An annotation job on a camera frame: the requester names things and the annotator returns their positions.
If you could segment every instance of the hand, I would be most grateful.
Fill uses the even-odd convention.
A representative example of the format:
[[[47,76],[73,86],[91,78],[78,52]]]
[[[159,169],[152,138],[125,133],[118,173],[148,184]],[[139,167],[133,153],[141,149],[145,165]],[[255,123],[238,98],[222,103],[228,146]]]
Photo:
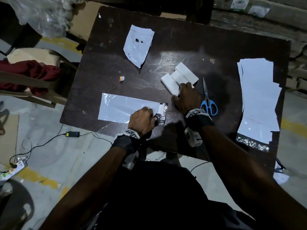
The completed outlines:
[[[130,116],[128,128],[136,131],[140,137],[154,129],[156,117],[153,118],[153,110],[144,106]]]
[[[201,96],[196,91],[196,89],[192,88],[190,82],[187,84],[180,84],[180,97],[173,95],[174,102],[179,110],[186,114],[188,111],[200,108],[201,106]]]

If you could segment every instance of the blue scissors handle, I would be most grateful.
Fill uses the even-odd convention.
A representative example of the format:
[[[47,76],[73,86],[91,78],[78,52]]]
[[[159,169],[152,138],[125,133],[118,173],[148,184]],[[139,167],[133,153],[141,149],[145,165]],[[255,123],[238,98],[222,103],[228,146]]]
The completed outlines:
[[[208,106],[207,101],[205,100],[205,101],[203,101],[203,102],[201,103],[201,108],[202,108],[203,106],[205,106],[206,112],[207,112],[209,115],[215,116],[215,115],[217,114],[217,106],[216,106],[216,104],[214,103],[214,101],[209,100],[209,106]]]

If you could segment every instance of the scissors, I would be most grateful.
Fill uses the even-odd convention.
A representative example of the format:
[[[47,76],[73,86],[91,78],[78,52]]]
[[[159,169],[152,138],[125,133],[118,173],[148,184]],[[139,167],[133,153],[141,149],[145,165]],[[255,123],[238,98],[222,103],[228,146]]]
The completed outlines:
[[[214,103],[214,101],[210,100],[209,97],[208,97],[208,90],[207,90],[207,86],[206,86],[204,78],[203,78],[203,86],[204,86],[205,100],[201,103],[201,108],[203,106],[205,106],[205,108],[206,108],[205,111],[209,115],[215,116],[217,114],[217,106]]]

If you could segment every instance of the power adapter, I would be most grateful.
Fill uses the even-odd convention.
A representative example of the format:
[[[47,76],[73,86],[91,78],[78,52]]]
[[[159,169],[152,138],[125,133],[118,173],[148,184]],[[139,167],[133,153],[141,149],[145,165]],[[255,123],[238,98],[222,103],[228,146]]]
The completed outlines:
[[[78,138],[80,136],[80,132],[79,131],[68,131],[66,132],[65,136]]]

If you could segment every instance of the white foam block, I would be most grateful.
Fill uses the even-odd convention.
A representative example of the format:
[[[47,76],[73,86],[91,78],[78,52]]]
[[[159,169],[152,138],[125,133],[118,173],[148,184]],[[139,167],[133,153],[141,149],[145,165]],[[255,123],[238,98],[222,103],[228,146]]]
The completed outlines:
[[[189,82],[178,70],[176,70],[175,72],[171,74],[171,78],[174,79],[174,81],[177,84],[181,84],[181,83],[186,84]]]
[[[175,71],[179,71],[192,85],[198,81],[198,77],[190,71],[182,62],[175,67]]]
[[[167,87],[171,94],[178,96],[180,93],[179,86],[176,84],[174,79],[167,73],[163,77],[161,77],[162,83]]]

